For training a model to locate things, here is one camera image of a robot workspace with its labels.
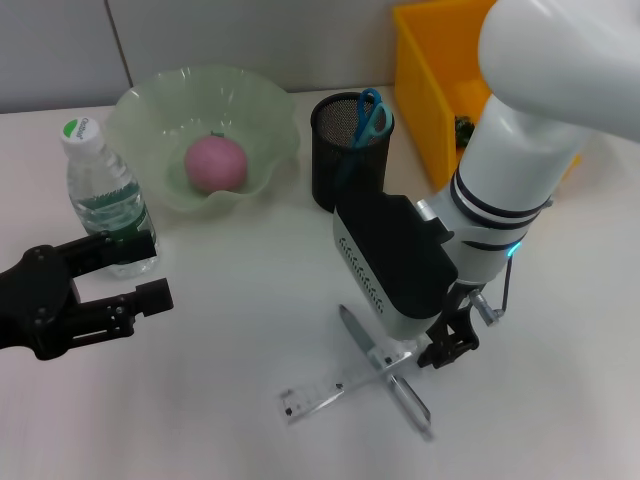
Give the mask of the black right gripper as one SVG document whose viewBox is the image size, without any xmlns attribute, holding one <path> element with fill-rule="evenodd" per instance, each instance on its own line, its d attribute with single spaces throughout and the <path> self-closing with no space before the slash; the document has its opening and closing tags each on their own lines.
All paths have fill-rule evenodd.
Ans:
<svg viewBox="0 0 640 480">
<path fill-rule="evenodd" d="M 427 333 L 430 342 L 418 357 L 420 368 L 439 369 L 479 347 L 479 338 L 471 324 L 469 294 L 473 290 L 473 285 L 455 283 L 447 293 L 433 332 Z"/>
</svg>

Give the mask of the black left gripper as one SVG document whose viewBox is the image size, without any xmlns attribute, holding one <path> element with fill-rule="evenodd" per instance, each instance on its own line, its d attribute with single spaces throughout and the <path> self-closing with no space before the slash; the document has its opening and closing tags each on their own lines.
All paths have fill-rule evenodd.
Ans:
<svg viewBox="0 0 640 480">
<path fill-rule="evenodd" d="M 132 336 L 138 315 L 149 317 L 174 307 L 167 279 L 79 304 L 74 277 L 155 256 L 149 231 L 123 239 L 101 231 L 57 247 L 27 250 L 1 273 L 1 347 L 27 348 L 46 361 L 71 349 Z"/>
</svg>

